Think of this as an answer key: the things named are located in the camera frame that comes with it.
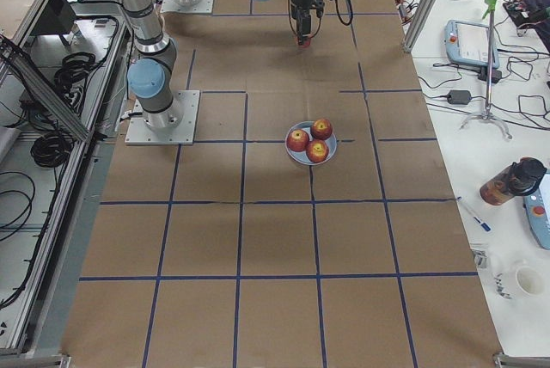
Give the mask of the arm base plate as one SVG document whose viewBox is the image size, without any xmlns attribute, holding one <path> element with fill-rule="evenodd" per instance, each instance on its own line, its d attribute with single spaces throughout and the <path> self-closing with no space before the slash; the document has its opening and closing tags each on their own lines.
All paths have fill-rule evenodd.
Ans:
<svg viewBox="0 0 550 368">
<path fill-rule="evenodd" d="M 136 99 L 127 127 L 128 145 L 193 144 L 199 110 L 199 90 L 174 92 L 171 108 L 163 113 L 147 113 Z"/>
</svg>

